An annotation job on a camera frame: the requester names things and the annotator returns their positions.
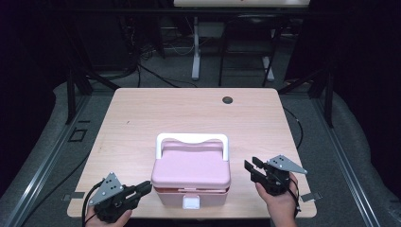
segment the cable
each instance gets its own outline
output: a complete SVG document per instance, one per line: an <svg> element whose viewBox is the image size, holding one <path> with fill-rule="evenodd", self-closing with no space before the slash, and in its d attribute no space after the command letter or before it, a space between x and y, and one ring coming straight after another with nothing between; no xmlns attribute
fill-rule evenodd
<svg viewBox="0 0 401 227"><path fill-rule="evenodd" d="M136 86L137 88L141 87L141 68L138 67L138 85Z"/></svg>
<svg viewBox="0 0 401 227"><path fill-rule="evenodd" d="M87 220L85 220L85 225L86 225L86 223L88 223L88 221L90 220L90 219L92 219L95 215L97 215L97 213L94 213L93 215L91 215Z"/></svg>
<svg viewBox="0 0 401 227"><path fill-rule="evenodd" d="M149 60L151 57L153 57L153 52L156 51L154 49L154 46L151 44L146 44L141 47L141 59L143 60Z"/></svg>
<svg viewBox="0 0 401 227"><path fill-rule="evenodd" d="M138 63L138 66L139 66L140 68L143 68L145 71L151 73L153 76L155 76L156 78L160 79L161 81L167 83L168 85L170 85L170 86L172 86L172 87L181 88L181 87L179 87L179 86L177 86L177 85L175 85L175 84L169 82L169 80L171 80L171 81L176 81L176 82L181 82L181 83L188 83L188 84L193 85L194 87L197 87L197 85L195 85L194 83L190 83L190 82L186 82L186 81L180 81L180 80L176 80L176 79L167 79L167 78L163 78L163 77L161 77L160 75L156 74L155 72L151 71L150 69L147 69L147 67L143 66L141 63Z"/></svg>
<svg viewBox="0 0 401 227"><path fill-rule="evenodd" d="M77 165L77 167L75 167L64 179L62 179L61 182L59 182L49 193L47 193L47 195L44 196L44 198L32 209L32 211L29 212L29 214L26 216L26 218L24 219L23 223L21 224L21 226L24 226L26 224L26 222L29 220L29 218L33 215L33 213L35 213L35 211L44 203L45 200L47 200L48 197L50 197L51 194L53 194L53 192L55 192L63 183L65 183L65 181L68 180L68 178L71 177L71 175L73 175L75 173L75 171L77 171L77 169L85 162L85 160L89 157L89 154L91 152L88 152L84 159Z"/></svg>
<svg viewBox="0 0 401 227"><path fill-rule="evenodd" d="M273 174L270 171L267 171L267 173L269 173L277 182L279 182L286 190L287 192L289 192L289 194L291 195L291 197L294 199L295 201L295 210L294 210L294 217L297 217L298 212L301 211L301 207L300 207L300 203L299 203L299 189L298 189L298 184L294 182L294 180L292 180L292 182L295 184L295 187L297 188L297 196L295 196L295 194L292 192L291 189L289 189L275 174Z"/></svg>
<svg viewBox="0 0 401 227"><path fill-rule="evenodd" d="M164 44L174 44L174 43L176 43L176 42L178 42L178 41L185 41L185 39L188 39L188 37L186 37L186 36L176 36L176 37L174 37L173 39L171 39L171 40L166 40L166 41L164 41Z"/></svg>
<svg viewBox="0 0 401 227"><path fill-rule="evenodd" d="M192 35L194 35L194 29L192 29L191 23L189 23L188 18L185 17L185 21L188 24L189 29L191 30Z"/></svg>
<svg viewBox="0 0 401 227"><path fill-rule="evenodd" d="M285 111L287 111L289 114L291 114L292 115L292 117L294 117L295 118L295 120L297 121L297 123L298 123L298 126L300 127L300 131L301 131L301 138L300 138L300 141L298 142L298 145L297 145L297 149L301 146L301 144L302 144L302 141L304 140L304 129L303 129L303 127L302 127L302 125L301 125L301 122L298 120L298 117L297 116L295 116L295 114L294 113L292 113L289 109L287 109L286 107L284 107L283 106L283 109L285 110Z"/></svg>
<svg viewBox="0 0 401 227"><path fill-rule="evenodd" d="M133 65L133 66L129 67L126 71L124 71L122 74L113 75L113 76L102 76L102 77L105 79L108 79L108 80L122 79L122 78L125 78L125 77L131 75L132 73L134 73L135 69L136 69L136 65Z"/></svg>
<svg viewBox="0 0 401 227"><path fill-rule="evenodd" d="M174 52L176 52L176 54L181 55L181 56L190 54L192 52L192 50L195 48L195 46L192 44L191 47L184 47L184 48L190 48L188 51L186 51L185 53L181 53L177 50L178 47L174 46L173 44L164 44L164 45L171 46L171 48L174 50Z"/></svg>
<svg viewBox="0 0 401 227"><path fill-rule="evenodd" d="M86 212L85 212L85 211L86 211L86 205L88 204L88 200L89 200L89 198L91 197L92 193L93 193L96 189L98 189L98 188L103 184L104 180L105 180L105 179L103 178L103 180L101 180L101 182L95 184L95 186L92 187L92 189L88 192L88 195L86 195L85 200L83 201L82 213L81 213L82 227L85 227L85 225L86 225L86 221L85 221Z"/></svg>

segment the black cable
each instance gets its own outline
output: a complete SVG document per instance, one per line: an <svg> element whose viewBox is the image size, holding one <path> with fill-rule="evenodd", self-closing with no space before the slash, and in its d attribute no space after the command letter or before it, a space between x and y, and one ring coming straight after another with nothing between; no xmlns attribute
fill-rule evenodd
<svg viewBox="0 0 401 227"><path fill-rule="evenodd" d="M298 120L298 117L297 117L294 113L292 113L292 112L291 112L289 109L287 109L286 107L283 107L283 109L284 109L285 111L287 111L289 114L291 114L292 117L295 118L295 120L296 120L297 123L298 123L298 126L300 127L301 138L300 138L300 141L298 142L298 145L297 145L297 149L298 149L298 148L301 146L302 141L304 140L304 129L303 129L302 125L301 125L301 122Z"/></svg>
<svg viewBox="0 0 401 227"><path fill-rule="evenodd" d="M168 79L168 78L164 78L164 79L171 80L171 81L174 81L174 82L180 82L180 83L191 84L192 86L194 86L194 88L198 88L198 86L197 86L195 83L186 82L186 81L181 81L181 80L176 80L176 79Z"/></svg>
<svg viewBox="0 0 401 227"><path fill-rule="evenodd" d="M141 68L138 67L138 85L136 86L137 88L141 87Z"/></svg>
<svg viewBox="0 0 401 227"><path fill-rule="evenodd" d="M85 220L85 224L84 224L84 226L88 223L88 221L90 220L90 219L92 219L94 216L96 216L97 215L97 213L94 213L93 215L91 215L88 219L86 219Z"/></svg>
<svg viewBox="0 0 401 227"><path fill-rule="evenodd" d="M105 179L103 179L101 182L95 184L95 186L92 187L92 189L88 192L88 195L86 195L85 200L83 201L82 212L81 212L82 227L85 227L85 225L86 225L85 217L86 217L86 205L88 204L88 200L91 197L92 193L103 184L104 180Z"/></svg>
<svg viewBox="0 0 401 227"><path fill-rule="evenodd" d="M164 41L164 44L175 44L176 42L186 41L187 36L176 36L171 40Z"/></svg>
<svg viewBox="0 0 401 227"><path fill-rule="evenodd" d="M26 222L29 220L29 218L33 215L33 213L35 213L35 211L44 203L45 200L47 200L48 197L50 197L51 194L53 194L63 183L65 183L65 181L68 180L68 178L71 177L71 175L73 175L75 173L75 171L77 171L77 169L79 169L79 167L85 162L85 160L89 157L89 154L91 152L88 152L84 159L77 165L77 167L75 167L64 179L62 179L61 182L59 182L49 193L47 193L47 195L44 196L44 198L29 212L29 214L26 216L26 218L24 219L23 223L21 224L21 227L24 226L26 224Z"/></svg>
<svg viewBox="0 0 401 227"><path fill-rule="evenodd" d="M150 44L145 45L141 48L141 59L143 60L149 60L151 57L153 57L153 51L155 51L154 47Z"/></svg>
<svg viewBox="0 0 401 227"><path fill-rule="evenodd" d="M170 83L169 81L167 81L167 79L162 78L161 76L159 76L159 75L156 74L155 72L150 71L150 69L147 69L147 68L144 67L142 64L138 63L138 66L141 67L141 68L143 68L143 69L145 69L145 71L151 73L153 76L155 76L156 78L160 79L161 81L167 83L168 85L170 85L170 86L172 86L172 87L175 87L175 88L180 88L179 86L177 86L177 85L175 85L175 84Z"/></svg>
<svg viewBox="0 0 401 227"><path fill-rule="evenodd" d="M295 196L295 194L292 192L291 189L289 189L275 174L273 174L272 172L267 171L272 177L275 178L275 180L277 182L279 182L286 190L287 192L289 192L289 194L291 195L291 197L294 199L295 201L295 210L294 210L294 218L297 217L298 212L301 211L301 207L300 207L300 203L299 203L299 189L298 189L298 184L295 183L291 178L291 180L294 182L295 187L297 188L297 196Z"/></svg>
<svg viewBox="0 0 401 227"><path fill-rule="evenodd" d="M113 76L102 76L102 77L105 78L105 79L108 79L108 80L122 79L122 78L126 78L127 76L129 76L132 73L134 73L135 69L136 69L136 65L133 65L133 66L129 67L127 70L125 70L122 74L113 75Z"/></svg>

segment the dark background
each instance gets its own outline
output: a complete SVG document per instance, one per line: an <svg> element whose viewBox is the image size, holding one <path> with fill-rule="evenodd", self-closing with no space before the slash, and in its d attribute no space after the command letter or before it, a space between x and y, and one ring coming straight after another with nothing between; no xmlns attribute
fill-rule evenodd
<svg viewBox="0 0 401 227"><path fill-rule="evenodd" d="M3 1L0 30L0 194L18 173L51 115L53 89L69 72L66 40L34 1ZM385 185L401 198L401 6L400 1L320 1L311 9L354 9L346 23L307 19L286 79L306 77L334 56L335 92L362 126L372 163ZM89 62L91 52L83 54Z"/></svg>

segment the gray carpet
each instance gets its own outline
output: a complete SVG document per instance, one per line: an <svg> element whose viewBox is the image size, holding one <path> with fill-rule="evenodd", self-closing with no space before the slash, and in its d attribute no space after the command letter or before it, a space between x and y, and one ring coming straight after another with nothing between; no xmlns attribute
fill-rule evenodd
<svg viewBox="0 0 401 227"><path fill-rule="evenodd" d="M218 57L216 56L216 44L216 40L207 40L202 46L200 80L198 81L193 81L190 78L192 53L180 56L175 54L174 51L167 51L165 59L154 54L152 58L142 61L142 63L147 68L166 78L183 80L196 84L198 87L217 87ZM269 83L269 87L279 89L285 85L283 77L293 45L294 42L291 39L283 39L281 42L277 59L273 64L276 80ZM135 73L129 77L114 80L114 82L122 87L136 87L138 78L139 75ZM260 87L262 80L262 78L258 77L227 77L223 80L223 87ZM172 82L182 87L192 86L189 83ZM68 142L67 140L71 133L66 135L66 141L61 146L61 155L58 157L38 197L35 198L36 204L60 180L67 176L91 150L113 95L109 89L98 82L93 81L93 86L96 91L88 99L82 98L82 103L87 104L82 109L75 125L72 126L73 128L76 127L77 130L86 130L86 134L82 142ZM153 75L142 71L141 87L167 87L167 85ZM323 195L321 200L316 201L318 215L315 218L297 219L297 222L299 226L365 226L363 217L355 203L354 195L349 189L343 173L340 171L339 161L330 136L319 118L321 113L314 105L314 102L319 100L310 100L304 92L306 87L301 87L294 94L281 96L283 106L298 117L303 127L304 137L299 147L299 154L304 168L309 172L307 179L310 188L312 191L320 192ZM57 95L57 105L41 139L35 149L32 150L31 155L9 187L9 190L0 199L1 226L5 226L8 223L10 215L22 198L36 170L46 155L52 151L64 130L63 123L67 114L65 84L58 87L55 90L55 94ZM301 139L300 128L291 114L287 113L287 117L294 143L298 144ZM401 222L396 222L394 216L390 214L390 207L393 207L393 201L396 201L396 198L382 184L375 169L371 166L369 146L363 131L338 96L335 96L334 99L333 122L334 131L360 179L360 184L372 205L380 225L401 226ZM26 226L80 225L79 219L69 218L66 215L68 201L63 201L62 198L75 190L82 169L83 166L39 206L27 221Z"/></svg>

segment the metal bracket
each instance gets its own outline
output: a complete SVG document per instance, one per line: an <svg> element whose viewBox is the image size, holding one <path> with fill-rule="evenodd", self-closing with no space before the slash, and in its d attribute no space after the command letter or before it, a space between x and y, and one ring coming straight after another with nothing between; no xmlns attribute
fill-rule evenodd
<svg viewBox="0 0 401 227"><path fill-rule="evenodd" d="M286 156L284 156L282 154L268 160L267 163L270 166L276 167L280 170L297 172L297 173L302 173L302 174L307 173L307 171L304 168L294 164L291 160L289 160Z"/></svg>
<svg viewBox="0 0 401 227"><path fill-rule="evenodd" d="M121 182L118 181L117 176L115 176L113 172L110 172L109 176L107 176L103 181L103 184L99 187L95 195L89 200L89 205L99 204L123 190L124 187Z"/></svg>
<svg viewBox="0 0 401 227"><path fill-rule="evenodd" d="M61 200L70 201L72 199L83 199L84 196L85 196L84 192L73 192L71 194L64 194Z"/></svg>
<svg viewBox="0 0 401 227"><path fill-rule="evenodd" d="M317 200L320 200L321 198L322 198L322 195L319 192L308 193L308 194L305 194L305 195L301 196L301 200L303 202L306 202L306 201L317 201Z"/></svg>

